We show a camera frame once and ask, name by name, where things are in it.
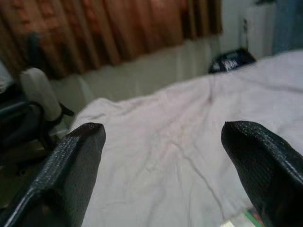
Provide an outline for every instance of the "curtain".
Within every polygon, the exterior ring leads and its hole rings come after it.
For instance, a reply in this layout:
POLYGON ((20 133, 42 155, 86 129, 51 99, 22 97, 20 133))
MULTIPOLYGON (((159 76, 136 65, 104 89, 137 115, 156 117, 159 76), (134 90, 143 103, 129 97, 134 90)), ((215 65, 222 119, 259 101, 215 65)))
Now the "curtain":
POLYGON ((221 0, 1 0, 0 10, 7 68, 32 62, 37 35, 41 68, 56 79, 222 30, 221 0))

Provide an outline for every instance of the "white bed sheet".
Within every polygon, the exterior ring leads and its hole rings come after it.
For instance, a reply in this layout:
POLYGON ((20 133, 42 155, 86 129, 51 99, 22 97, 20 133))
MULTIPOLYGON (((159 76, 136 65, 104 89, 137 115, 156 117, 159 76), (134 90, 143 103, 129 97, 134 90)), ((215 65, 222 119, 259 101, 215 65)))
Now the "white bed sheet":
POLYGON ((107 140, 84 227, 217 227, 251 203, 221 144, 226 121, 255 121, 303 151, 303 52, 174 84, 77 116, 107 140))

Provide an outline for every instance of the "bed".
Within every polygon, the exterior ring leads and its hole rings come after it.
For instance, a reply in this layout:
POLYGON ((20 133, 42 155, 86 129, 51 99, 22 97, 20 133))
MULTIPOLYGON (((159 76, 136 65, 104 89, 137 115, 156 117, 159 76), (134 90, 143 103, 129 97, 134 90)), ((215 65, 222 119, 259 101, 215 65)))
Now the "bed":
POLYGON ((82 226, 214 227, 250 208, 221 144, 224 123, 239 120, 303 151, 303 51, 150 96, 90 103, 71 129, 102 123, 107 140, 82 226))

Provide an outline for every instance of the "orange curtain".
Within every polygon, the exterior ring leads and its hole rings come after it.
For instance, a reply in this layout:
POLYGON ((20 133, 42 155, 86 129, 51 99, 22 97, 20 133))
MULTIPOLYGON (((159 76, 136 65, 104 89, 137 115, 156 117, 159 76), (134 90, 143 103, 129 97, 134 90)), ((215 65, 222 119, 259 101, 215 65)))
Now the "orange curtain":
POLYGON ((27 39, 36 33, 54 78, 222 30, 221 0, 0 0, 0 13, 8 69, 27 64, 27 39))

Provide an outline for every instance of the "wrinkled sheet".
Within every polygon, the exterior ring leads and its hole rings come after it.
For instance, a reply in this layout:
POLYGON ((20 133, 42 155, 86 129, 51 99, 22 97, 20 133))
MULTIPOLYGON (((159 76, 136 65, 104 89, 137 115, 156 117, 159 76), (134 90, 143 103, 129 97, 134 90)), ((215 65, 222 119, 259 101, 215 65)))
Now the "wrinkled sheet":
POLYGON ((251 206, 221 144, 226 121, 255 121, 303 151, 303 52, 118 103, 100 98, 72 129, 107 140, 84 227, 203 226, 251 206))

